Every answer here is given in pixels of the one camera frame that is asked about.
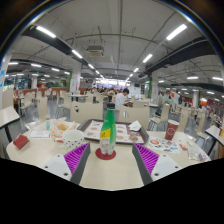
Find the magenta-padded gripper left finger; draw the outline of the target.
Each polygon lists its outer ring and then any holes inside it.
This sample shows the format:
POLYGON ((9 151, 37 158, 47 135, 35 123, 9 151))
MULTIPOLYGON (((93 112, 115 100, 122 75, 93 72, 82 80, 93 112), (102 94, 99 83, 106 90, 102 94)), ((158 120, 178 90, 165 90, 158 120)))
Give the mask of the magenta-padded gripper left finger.
POLYGON ((43 166, 43 169, 79 185, 89 154, 90 144, 86 143, 65 155, 55 155, 43 166))

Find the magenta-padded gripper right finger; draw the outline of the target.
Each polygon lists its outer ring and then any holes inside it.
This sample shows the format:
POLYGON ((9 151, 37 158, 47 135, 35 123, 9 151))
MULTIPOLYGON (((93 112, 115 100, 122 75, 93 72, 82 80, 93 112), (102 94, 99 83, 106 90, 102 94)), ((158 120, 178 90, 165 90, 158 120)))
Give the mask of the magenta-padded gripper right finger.
POLYGON ((170 156, 166 154, 159 155, 137 143, 133 144, 132 153, 136 159, 144 185, 182 169, 170 156))

